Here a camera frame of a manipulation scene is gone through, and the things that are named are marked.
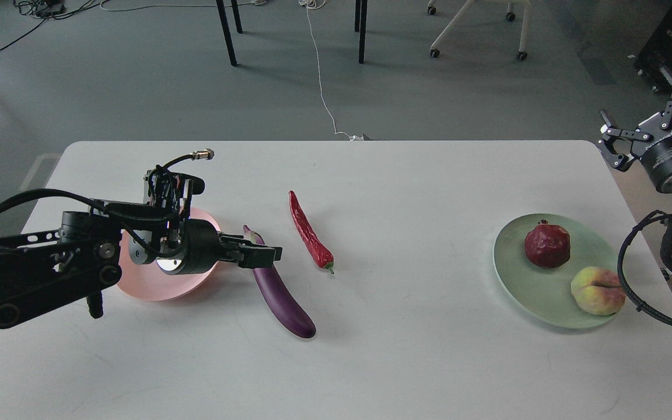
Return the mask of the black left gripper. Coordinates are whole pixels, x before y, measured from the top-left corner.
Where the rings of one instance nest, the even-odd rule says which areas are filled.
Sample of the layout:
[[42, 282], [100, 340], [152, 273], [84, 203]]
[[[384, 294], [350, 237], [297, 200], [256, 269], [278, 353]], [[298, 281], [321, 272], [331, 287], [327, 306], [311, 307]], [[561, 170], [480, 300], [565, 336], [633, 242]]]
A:
[[205, 219], [187, 219], [183, 224], [178, 247], [160, 249], [166, 256], [152, 256], [132, 236], [128, 236], [129, 260], [136, 265], [155, 265], [167, 275], [201, 274], [218, 261], [234, 263], [240, 268], [270, 268], [282, 258], [282, 247], [269, 246], [256, 232], [226, 234]]

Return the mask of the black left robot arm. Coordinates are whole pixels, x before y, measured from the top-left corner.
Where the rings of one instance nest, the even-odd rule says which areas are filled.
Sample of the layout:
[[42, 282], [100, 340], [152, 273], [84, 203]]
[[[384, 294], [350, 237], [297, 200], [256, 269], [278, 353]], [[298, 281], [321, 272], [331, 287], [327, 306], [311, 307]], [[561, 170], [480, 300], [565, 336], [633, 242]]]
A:
[[0, 203], [0, 214], [40, 199], [61, 197], [87, 205], [64, 212], [56, 230], [0, 237], [0, 329], [7, 329], [85, 299], [94, 319], [103, 316], [102, 292], [120, 281], [120, 242], [128, 234], [136, 265], [157, 265], [165, 275], [202, 274], [219, 261], [247, 269], [269, 268], [280, 247], [229, 236], [192, 218], [192, 198], [205, 183], [171, 171], [184, 160], [210, 160], [210, 149], [176, 157], [147, 170], [140, 203], [90, 199], [41, 188]]

